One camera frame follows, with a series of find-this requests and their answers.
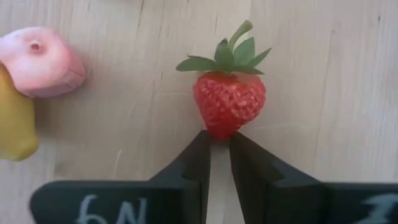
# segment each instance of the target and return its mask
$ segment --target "red strawberry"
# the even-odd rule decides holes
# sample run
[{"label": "red strawberry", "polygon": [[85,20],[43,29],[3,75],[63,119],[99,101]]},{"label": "red strawberry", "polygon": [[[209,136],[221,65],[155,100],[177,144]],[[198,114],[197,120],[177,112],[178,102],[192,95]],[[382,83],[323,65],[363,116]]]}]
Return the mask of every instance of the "red strawberry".
[{"label": "red strawberry", "polygon": [[242,125],[252,121],[266,100],[266,88],[256,76],[263,74],[255,67],[265,59],[271,48],[254,56],[254,38],[236,41],[252,29],[245,21],[230,41],[222,40],[215,60],[188,56],[177,66],[178,71],[207,71],[193,86],[195,101],[209,133],[216,139],[228,139]]}]

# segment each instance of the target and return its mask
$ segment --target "black clamp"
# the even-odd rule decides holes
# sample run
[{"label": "black clamp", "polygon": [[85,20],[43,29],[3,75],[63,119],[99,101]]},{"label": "black clamp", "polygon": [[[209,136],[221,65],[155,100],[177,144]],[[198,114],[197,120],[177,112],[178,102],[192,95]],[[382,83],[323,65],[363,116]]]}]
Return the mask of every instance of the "black clamp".
[{"label": "black clamp", "polygon": [[[30,200],[36,224],[205,224],[211,137],[202,131],[148,181],[60,181]],[[398,184],[323,183],[235,134],[231,168],[246,224],[398,223]]]}]

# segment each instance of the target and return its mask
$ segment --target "white marking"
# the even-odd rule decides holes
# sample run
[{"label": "white marking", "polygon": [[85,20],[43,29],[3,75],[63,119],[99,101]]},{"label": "white marking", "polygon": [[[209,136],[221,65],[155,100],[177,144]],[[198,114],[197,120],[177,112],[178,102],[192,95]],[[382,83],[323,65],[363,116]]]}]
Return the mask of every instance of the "white marking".
[{"label": "white marking", "polygon": [[151,86],[151,84],[153,84],[155,82],[155,79],[153,78],[150,82],[148,82],[148,84],[144,87],[144,89],[142,91],[140,91],[138,93],[138,96],[136,97],[135,102],[131,105],[130,109],[129,109],[129,114],[132,114],[132,112],[134,111],[134,108],[136,107],[137,101],[141,99],[141,97],[144,95],[144,93],[147,91],[147,89]]},{"label": "white marking", "polygon": [[376,195],[366,199],[363,203],[374,205],[374,208],[367,218],[354,224],[388,224],[390,220],[387,217],[398,203],[398,194]]},{"label": "white marking", "polygon": [[116,224],[146,224],[147,199],[140,198],[138,219],[135,219],[134,209],[129,202],[123,202]]},{"label": "white marking", "polygon": [[96,198],[97,198],[96,195],[88,195],[83,199],[80,205],[79,218],[76,220],[76,224],[88,224],[90,220],[97,221],[99,224],[108,224],[108,222],[99,215],[87,214],[90,201]]},{"label": "white marking", "polygon": [[118,164],[119,164],[119,159],[120,159],[120,155],[122,154],[122,150],[119,150],[118,152],[118,156],[116,157],[116,162],[113,168],[113,176],[112,179],[116,178],[116,171],[118,170]]},{"label": "white marking", "polygon": [[[75,222],[76,224],[89,224],[89,221],[96,221],[97,224],[108,224],[103,217],[97,214],[88,214],[90,202],[96,198],[98,198],[96,195],[87,195],[83,199],[80,204],[79,217]],[[147,199],[140,198],[139,201],[140,206],[137,219],[135,218],[136,216],[132,204],[129,202],[123,202],[115,224],[146,224]]]}]

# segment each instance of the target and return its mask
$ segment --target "pink marshmallow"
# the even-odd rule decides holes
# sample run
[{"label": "pink marshmallow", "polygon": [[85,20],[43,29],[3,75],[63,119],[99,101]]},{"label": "pink marshmallow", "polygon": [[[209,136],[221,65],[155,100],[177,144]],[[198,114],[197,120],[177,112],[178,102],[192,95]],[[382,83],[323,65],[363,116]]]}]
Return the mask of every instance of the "pink marshmallow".
[{"label": "pink marshmallow", "polygon": [[45,27],[17,30],[0,39],[0,61],[17,90],[31,98],[68,93],[86,77],[77,55],[54,30]]}]

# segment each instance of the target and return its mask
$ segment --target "strawberry stem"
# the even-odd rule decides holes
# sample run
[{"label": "strawberry stem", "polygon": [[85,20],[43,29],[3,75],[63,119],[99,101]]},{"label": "strawberry stem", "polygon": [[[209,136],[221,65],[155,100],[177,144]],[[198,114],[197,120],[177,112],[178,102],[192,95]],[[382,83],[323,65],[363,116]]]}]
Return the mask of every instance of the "strawberry stem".
[{"label": "strawberry stem", "polygon": [[234,50],[236,41],[245,33],[249,32],[253,28],[253,24],[250,21],[244,21],[238,30],[232,35],[229,40],[228,46],[231,50]]}]

